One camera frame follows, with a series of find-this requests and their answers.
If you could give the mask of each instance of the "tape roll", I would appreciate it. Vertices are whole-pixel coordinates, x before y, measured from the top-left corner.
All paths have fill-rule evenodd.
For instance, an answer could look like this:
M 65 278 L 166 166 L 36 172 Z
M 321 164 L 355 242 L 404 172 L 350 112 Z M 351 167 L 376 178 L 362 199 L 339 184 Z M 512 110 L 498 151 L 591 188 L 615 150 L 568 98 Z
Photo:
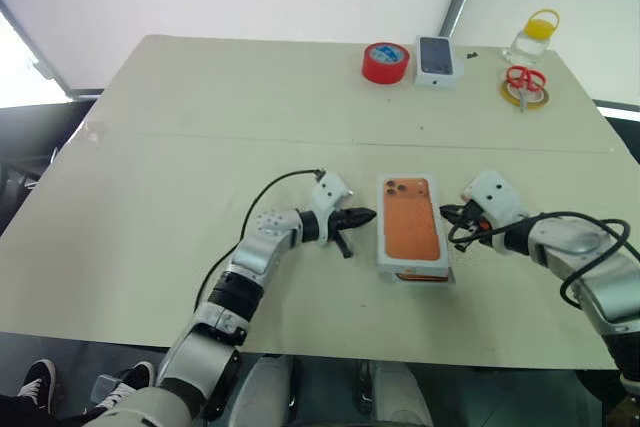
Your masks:
M 516 107 L 520 105 L 519 92 L 509 85 L 506 80 L 500 85 L 500 95 L 510 104 Z M 536 92 L 531 92 L 529 95 L 530 97 L 527 98 L 527 108 L 529 109 L 539 109 L 549 102 L 549 92 L 544 88 Z
M 378 42 L 364 50 L 362 75 L 377 84 L 394 84 L 402 79 L 408 64 L 407 49 L 390 42 Z

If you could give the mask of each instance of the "red tape roll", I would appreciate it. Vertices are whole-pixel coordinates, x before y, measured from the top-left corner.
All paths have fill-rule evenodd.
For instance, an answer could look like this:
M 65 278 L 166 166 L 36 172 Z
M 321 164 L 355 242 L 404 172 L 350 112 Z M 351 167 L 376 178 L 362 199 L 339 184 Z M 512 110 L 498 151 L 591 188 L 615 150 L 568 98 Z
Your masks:
M 409 51 L 390 42 L 371 44 L 364 50 L 362 75 L 377 84 L 394 84 L 404 76 Z

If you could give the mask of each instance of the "black cable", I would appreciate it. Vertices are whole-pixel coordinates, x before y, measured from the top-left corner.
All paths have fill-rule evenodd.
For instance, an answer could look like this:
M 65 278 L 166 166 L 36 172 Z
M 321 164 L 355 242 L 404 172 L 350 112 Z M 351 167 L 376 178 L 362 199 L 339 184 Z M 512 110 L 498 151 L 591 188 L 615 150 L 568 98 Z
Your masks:
M 607 234 L 611 235 L 613 238 L 616 239 L 616 242 L 609 249 L 607 249 L 605 252 L 603 252 L 601 255 L 599 255 L 597 258 L 593 259 L 591 262 L 589 262 L 585 266 L 583 266 L 580 269 L 578 269 L 577 271 L 573 272 L 571 275 L 569 275 L 569 277 L 567 277 L 562 282 L 562 285 L 560 286 L 560 297 L 562 297 L 562 299 L 565 302 L 567 302 L 569 305 L 580 309 L 580 304 L 578 304 L 574 300 L 570 299 L 569 296 L 567 295 L 567 290 L 569 289 L 571 284 L 573 284 L 576 280 L 578 280 L 584 274 L 586 274 L 587 272 L 589 272 L 590 270 L 594 269 L 595 267 L 600 265 L 602 262 L 607 260 L 609 257 L 611 257 L 613 254 L 615 254 L 622 247 L 625 247 L 629 251 L 629 253 L 638 262 L 640 262 L 640 252 L 638 252 L 635 247 L 633 247 L 631 244 L 629 244 L 627 242 L 627 240 L 629 238 L 629 234 L 631 232 L 631 226 L 627 222 L 625 222 L 624 220 L 620 220 L 620 219 L 598 220 L 598 219 L 595 219 L 595 218 L 593 218 L 593 217 L 591 217 L 589 215 L 582 214 L 580 212 L 572 212 L 572 211 L 549 212 L 549 213 L 542 213 L 542 214 L 536 215 L 534 217 L 527 217 L 527 218 L 524 218 L 524 219 L 519 220 L 517 222 L 514 222 L 512 224 L 508 224 L 508 225 L 505 225 L 503 227 L 499 227 L 497 229 L 484 230 L 484 231 L 481 231 L 481 232 L 476 232 L 476 233 L 474 233 L 472 235 L 468 235 L 466 237 L 454 238 L 454 235 L 455 235 L 456 231 L 461 226 L 461 222 L 458 221 L 453 226 L 453 228 L 449 231 L 448 239 L 453 244 L 468 244 L 468 243 L 471 243 L 471 242 L 473 242 L 475 240 L 480 240 L 480 239 L 483 239 L 483 238 L 492 237 L 492 236 L 497 235 L 497 234 L 502 234 L 502 233 L 507 232 L 508 230 L 514 228 L 514 227 L 518 227 L 518 226 L 526 224 L 526 223 L 530 223 L 530 222 L 534 222 L 535 223 L 535 222 L 538 222 L 540 220 L 550 219 L 550 218 L 558 218 L 558 217 L 576 217 L 576 218 L 579 218 L 579 219 L 586 220 L 586 221 L 598 226 L 599 228 L 604 230 Z M 607 224 L 621 225 L 623 227 L 622 234 L 619 234 L 618 232 L 613 230 L 611 227 L 609 227 Z
M 249 223 L 249 218 L 251 217 L 251 213 L 253 212 L 253 208 L 256 206 L 256 204 L 260 201 L 260 199 L 264 196 L 264 194 L 267 193 L 267 191 L 271 187 L 273 187 L 275 184 L 277 184 L 281 180 L 286 179 L 287 177 L 293 177 L 294 175 L 303 175 L 303 174 L 314 174 L 316 176 L 316 178 L 319 179 L 324 174 L 324 170 L 322 170 L 322 169 L 306 169 L 306 170 L 294 170 L 292 172 L 287 172 L 286 174 L 283 174 L 283 175 L 281 175 L 279 177 L 276 177 L 271 182 L 269 182 L 265 186 L 265 188 L 260 191 L 260 193 L 256 196 L 256 198 L 253 199 L 253 202 L 251 202 L 251 205 L 249 206 L 249 209 L 247 210 L 247 213 L 244 216 L 244 221 L 242 222 L 242 228 L 240 229 L 240 238 L 238 239 L 238 242 L 236 242 L 235 245 L 233 247 L 231 247 L 222 257 L 220 257 L 215 262 L 215 264 L 213 264 L 211 266 L 211 268 L 207 272 L 207 275 L 204 276 L 204 279 L 202 280 L 202 283 L 200 284 L 200 288 L 198 289 L 198 294 L 196 295 L 196 301 L 195 301 L 195 305 L 193 307 L 194 311 L 198 308 L 198 305 L 200 305 L 202 294 L 204 293 L 204 289 L 205 289 L 205 287 L 207 285 L 207 282 L 209 282 L 209 279 L 211 278 L 211 275 L 213 274 L 213 272 L 218 268 L 218 266 L 227 257 L 229 257 L 233 253 L 234 250 L 236 250 L 236 247 L 238 246 L 238 244 L 242 241 L 242 239 L 244 239 L 244 234 L 245 234 L 245 232 L 247 230 L 247 224 Z
M 247 224 L 249 223 L 249 217 L 251 216 L 251 212 L 253 211 L 253 208 L 260 201 L 262 196 L 266 194 L 271 187 L 274 186 L 274 184 L 277 184 L 278 182 L 280 182 L 283 179 L 286 179 L 287 177 L 293 177 L 294 175 L 304 175 L 304 174 L 320 175 L 323 172 L 324 171 L 322 169 L 294 170 L 293 172 L 287 172 L 286 174 L 283 174 L 280 177 L 276 177 L 271 182 L 269 182 L 265 186 L 265 188 L 262 189 L 262 191 L 258 194 L 258 196 L 255 199 L 253 199 L 253 202 L 251 202 L 251 205 L 249 206 L 249 210 L 247 210 L 247 214 L 244 216 L 244 222 L 242 222 L 242 229 L 240 229 L 240 240 L 244 239 L 244 234 L 247 230 Z
M 575 307 L 576 309 L 581 309 L 580 304 L 570 299 L 569 296 L 567 295 L 567 290 L 569 289 L 571 284 L 573 284 L 576 280 L 578 280 L 580 277 L 582 277 L 584 274 L 586 274 L 590 270 L 596 268 L 598 265 L 600 265 L 602 262 L 607 260 L 613 254 L 615 254 L 618 250 L 622 248 L 622 246 L 626 243 L 627 239 L 629 238 L 631 227 L 624 220 L 607 219 L 607 223 L 622 225 L 622 228 L 623 228 L 622 235 L 619 236 L 618 240 L 611 247 L 609 247 L 606 251 L 604 251 L 601 255 L 593 259 L 591 262 L 587 263 L 585 266 L 573 272 L 571 275 L 569 275 L 569 277 L 564 279 L 564 281 L 562 282 L 562 285 L 560 285 L 560 297 L 562 297 L 562 300 L 564 300 L 567 304 Z
M 224 259 L 226 259 L 231 254 L 233 254 L 233 251 L 236 250 L 236 247 L 238 246 L 239 243 L 240 242 L 236 242 L 233 245 L 233 247 L 231 247 L 222 257 L 216 260 L 216 263 L 211 266 L 211 268 L 209 269 L 209 272 L 207 272 L 207 275 L 205 275 L 204 279 L 202 279 L 202 283 L 200 284 L 200 288 L 198 289 L 198 294 L 196 295 L 196 303 L 193 306 L 194 312 L 198 308 L 198 305 L 200 305 L 200 299 L 202 299 L 202 294 L 204 293 L 204 289 L 207 286 L 207 282 L 209 282 L 211 275 L 213 274 L 213 272 L 215 272 L 218 266 L 224 261 Z

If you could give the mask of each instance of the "plastic bottle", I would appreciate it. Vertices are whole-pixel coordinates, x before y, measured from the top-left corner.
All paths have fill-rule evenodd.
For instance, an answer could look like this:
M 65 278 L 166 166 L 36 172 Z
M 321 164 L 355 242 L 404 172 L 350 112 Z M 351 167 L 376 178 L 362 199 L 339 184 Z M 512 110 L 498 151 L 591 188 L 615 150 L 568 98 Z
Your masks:
M 540 18 L 543 14 L 554 17 L 554 23 Z M 504 57 L 514 65 L 533 65 L 549 46 L 551 36 L 560 25 L 560 16 L 555 10 L 542 9 L 535 12 L 516 38 L 511 47 L 503 52 Z

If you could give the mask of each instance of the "person's leg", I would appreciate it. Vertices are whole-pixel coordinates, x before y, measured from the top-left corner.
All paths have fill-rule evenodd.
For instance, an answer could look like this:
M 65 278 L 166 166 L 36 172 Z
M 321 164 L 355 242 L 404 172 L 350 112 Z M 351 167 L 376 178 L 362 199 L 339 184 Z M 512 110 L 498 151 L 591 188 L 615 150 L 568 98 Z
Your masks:
M 0 424 L 15 427 L 57 426 L 51 415 L 56 369 L 50 360 L 39 360 L 29 368 L 18 395 L 0 395 Z
M 136 390 L 151 387 L 155 383 L 155 369 L 149 362 L 138 362 L 123 377 L 122 382 L 107 395 L 102 402 L 82 415 L 61 419 L 60 427 L 79 427 L 91 422 L 96 417 L 100 417 L 107 410 L 113 408 L 125 397 L 133 394 Z

